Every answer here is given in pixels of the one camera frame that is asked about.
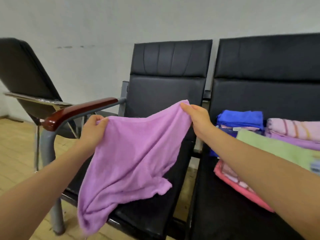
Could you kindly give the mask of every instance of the chair backrest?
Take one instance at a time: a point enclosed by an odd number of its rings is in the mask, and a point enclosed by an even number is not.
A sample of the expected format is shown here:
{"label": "chair backrest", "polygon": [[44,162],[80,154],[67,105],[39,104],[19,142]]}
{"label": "chair backrest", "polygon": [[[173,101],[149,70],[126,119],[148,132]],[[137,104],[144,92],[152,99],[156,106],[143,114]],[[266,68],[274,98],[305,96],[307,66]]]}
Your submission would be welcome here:
{"label": "chair backrest", "polygon": [[320,34],[221,39],[210,116],[258,110],[264,118],[320,121]]}
{"label": "chair backrest", "polygon": [[212,40],[135,44],[125,117],[148,117],[181,100],[202,104]]}
{"label": "chair backrest", "polygon": [[[14,38],[0,39],[0,79],[10,92],[62,101],[30,45]],[[50,105],[18,99],[31,116],[45,119],[55,109]]]}

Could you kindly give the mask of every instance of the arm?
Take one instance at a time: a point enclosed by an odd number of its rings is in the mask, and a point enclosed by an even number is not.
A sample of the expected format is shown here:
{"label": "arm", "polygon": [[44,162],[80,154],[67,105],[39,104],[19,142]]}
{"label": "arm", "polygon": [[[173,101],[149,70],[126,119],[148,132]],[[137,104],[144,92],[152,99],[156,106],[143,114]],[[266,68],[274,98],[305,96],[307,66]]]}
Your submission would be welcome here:
{"label": "arm", "polygon": [[29,239],[54,202],[101,141],[108,119],[89,118],[82,136],[66,153],[0,197],[0,236]]}
{"label": "arm", "polygon": [[320,239],[320,177],[239,141],[210,122],[206,109],[181,104],[194,132],[305,239]]}

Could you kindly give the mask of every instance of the forearm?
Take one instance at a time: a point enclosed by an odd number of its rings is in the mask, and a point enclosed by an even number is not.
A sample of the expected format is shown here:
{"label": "forearm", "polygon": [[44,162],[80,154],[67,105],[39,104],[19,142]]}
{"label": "forearm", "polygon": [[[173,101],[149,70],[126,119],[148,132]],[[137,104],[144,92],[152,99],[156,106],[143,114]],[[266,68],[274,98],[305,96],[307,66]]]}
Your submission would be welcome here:
{"label": "forearm", "polygon": [[204,141],[303,237],[320,238],[319,176],[214,126]]}
{"label": "forearm", "polygon": [[69,151],[0,197],[0,236],[29,239],[92,152],[77,142]]}

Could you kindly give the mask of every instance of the black leather seat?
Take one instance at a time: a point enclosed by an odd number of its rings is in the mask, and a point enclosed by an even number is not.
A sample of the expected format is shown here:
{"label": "black leather seat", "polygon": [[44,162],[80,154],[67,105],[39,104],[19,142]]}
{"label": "black leather seat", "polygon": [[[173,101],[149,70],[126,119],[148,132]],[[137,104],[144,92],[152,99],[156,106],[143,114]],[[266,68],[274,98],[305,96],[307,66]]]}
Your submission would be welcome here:
{"label": "black leather seat", "polygon": [[[201,105],[211,46],[212,40],[135,44],[124,115],[148,117],[185,99]],[[176,163],[164,175],[172,183],[165,195],[119,205],[111,213],[108,223],[138,239],[165,239],[195,138],[190,128],[182,141]],[[62,196],[75,206],[89,163],[90,159]]]}
{"label": "black leather seat", "polygon": [[[259,110],[264,118],[319,121],[320,34],[221,39],[211,93],[213,123],[223,110]],[[215,174],[205,145],[190,207],[187,239],[303,239]]]}
{"label": "black leather seat", "polygon": [[[26,95],[30,99],[62,102],[50,77],[25,41],[14,38],[0,39],[0,79],[11,93]],[[33,101],[18,99],[18,101],[36,125],[40,125],[39,119],[45,119],[56,111],[53,104],[38,103],[35,99]],[[99,114],[104,117],[116,115],[104,111],[100,111]],[[81,119],[75,120],[73,125],[80,133]],[[67,124],[59,130],[58,135],[75,138]]]}

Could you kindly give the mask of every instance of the wooden armrest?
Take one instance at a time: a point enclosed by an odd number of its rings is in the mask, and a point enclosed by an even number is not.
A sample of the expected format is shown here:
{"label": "wooden armrest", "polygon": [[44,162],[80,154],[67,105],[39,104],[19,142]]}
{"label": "wooden armrest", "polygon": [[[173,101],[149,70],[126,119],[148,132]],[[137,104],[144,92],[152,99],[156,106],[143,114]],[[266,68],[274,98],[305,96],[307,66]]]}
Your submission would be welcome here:
{"label": "wooden armrest", "polygon": [[61,110],[54,112],[50,117],[47,117],[44,120],[44,122],[42,122],[42,126],[47,131],[53,132],[53,131],[56,131],[64,121],[66,121],[67,119],[73,116],[76,116],[94,109],[102,108],[107,105],[114,104],[116,102],[118,102],[118,99],[114,97],[107,97],[107,98],[103,98],[103,99],[99,99],[99,100],[95,100],[95,101],[91,101],[83,104],[72,105],[70,107],[63,108]]}

